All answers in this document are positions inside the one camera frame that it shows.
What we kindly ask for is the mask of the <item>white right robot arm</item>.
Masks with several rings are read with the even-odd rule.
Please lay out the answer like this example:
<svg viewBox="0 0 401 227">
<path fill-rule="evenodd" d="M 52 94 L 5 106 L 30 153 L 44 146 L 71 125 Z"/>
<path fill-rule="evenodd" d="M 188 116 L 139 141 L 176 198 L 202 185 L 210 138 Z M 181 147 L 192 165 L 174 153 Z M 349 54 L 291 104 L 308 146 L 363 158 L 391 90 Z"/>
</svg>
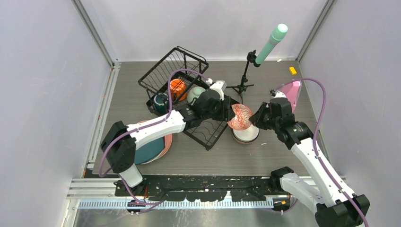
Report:
<svg viewBox="0 0 401 227">
<path fill-rule="evenodd" d="M 275 97 L 263 102 L 250 121 L 259 129 L 273 130 L 278 140 L 301 161 L 316 185 L 312 187 L 285 166 L 270 174 L 270 189 L 274 193 L 294 195 L 314 214 L 320 227 L 368 225 L 368 198 L 356 195 L 335 172 L 309 127 L 295 120 L 287 98 Z"/>
</svg>

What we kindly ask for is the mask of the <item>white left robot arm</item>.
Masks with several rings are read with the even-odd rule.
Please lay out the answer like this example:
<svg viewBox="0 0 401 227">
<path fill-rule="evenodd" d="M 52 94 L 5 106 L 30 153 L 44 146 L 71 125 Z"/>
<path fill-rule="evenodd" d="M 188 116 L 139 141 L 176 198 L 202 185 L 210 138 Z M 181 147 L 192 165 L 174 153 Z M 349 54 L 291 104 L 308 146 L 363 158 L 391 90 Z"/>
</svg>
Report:
<svg viewBox="0 0 401 227">
<path fill-rule="evenodd" d="M 142 174 L 134 163 L 139 148 L 166 135 L 196 128 L 208 119 L 228 122 L 235 117 L 233 104 L 231 97 L 207 89 L 192 105 L 181 104 L 152 120 L 130 125 L 118 121 L 101 143 L 101 163 L 107 161 L 110 170 L 125 182 L 127 190 L 139 196 L 145 190 Z"/>
</svg>

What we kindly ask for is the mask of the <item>orange mug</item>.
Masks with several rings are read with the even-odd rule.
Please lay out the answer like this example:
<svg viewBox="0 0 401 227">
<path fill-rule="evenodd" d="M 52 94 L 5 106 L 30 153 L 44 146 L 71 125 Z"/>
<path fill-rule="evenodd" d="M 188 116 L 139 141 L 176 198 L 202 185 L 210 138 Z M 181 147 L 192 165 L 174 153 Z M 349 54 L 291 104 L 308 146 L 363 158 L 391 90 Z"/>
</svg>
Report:
<svg viewBox="0 0 401 227">
<path fill-rule="evenodd" d="M 182 79 L 173 79 L 170 81 L 171 96 L 174 101 L 183 101 L 187 94 L 185 93 L 186 83 Z"/>
</svg>

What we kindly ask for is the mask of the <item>dark green mug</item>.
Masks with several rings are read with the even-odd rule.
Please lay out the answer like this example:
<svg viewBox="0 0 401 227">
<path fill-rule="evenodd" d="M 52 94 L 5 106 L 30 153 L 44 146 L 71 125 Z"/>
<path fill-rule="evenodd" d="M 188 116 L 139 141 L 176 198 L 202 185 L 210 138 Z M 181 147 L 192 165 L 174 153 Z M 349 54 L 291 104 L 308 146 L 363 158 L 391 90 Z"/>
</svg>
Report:
<svg viewBox="0 0 401 227">
<path fill-rule="evenodd" d="M 158 93 L 153 97 L 153 106 L 155 110 L 164 115 L 168 113 L 169 110 L 169 99 L 164 93 Z"/>
</svg>

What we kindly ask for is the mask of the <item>red patterned bowl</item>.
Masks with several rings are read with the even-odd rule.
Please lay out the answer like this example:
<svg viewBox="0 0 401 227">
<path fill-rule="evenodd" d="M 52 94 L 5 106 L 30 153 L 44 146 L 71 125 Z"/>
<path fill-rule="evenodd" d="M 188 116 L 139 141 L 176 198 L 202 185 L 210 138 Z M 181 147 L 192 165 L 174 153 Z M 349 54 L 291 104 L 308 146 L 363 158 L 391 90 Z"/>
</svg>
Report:
<svg viewBox="0 0 401 227">
<path fill-rule="evenodd" d="M 251 109 L 243 104 L 233 104 L 234 118 L 227 122 L 228 126 L 237 131 L 244 131 L 251 126 L 249 118 L 253 115 Z"/>
</svg>

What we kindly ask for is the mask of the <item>light green bowl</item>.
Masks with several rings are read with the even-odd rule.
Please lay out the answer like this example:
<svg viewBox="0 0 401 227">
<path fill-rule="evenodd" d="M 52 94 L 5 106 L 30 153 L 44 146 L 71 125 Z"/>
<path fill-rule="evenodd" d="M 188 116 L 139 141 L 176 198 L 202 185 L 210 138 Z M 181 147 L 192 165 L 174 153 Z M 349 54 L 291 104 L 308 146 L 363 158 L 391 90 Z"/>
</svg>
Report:
<svg viewBox="0 0 401 227">
<path fill-rule="evenodd" d="M 203 87 L 193 87 L 187 92 L 187 102 L 192 105 L 204 91 L 206 91 L 206 89 Z"/>
</svg>

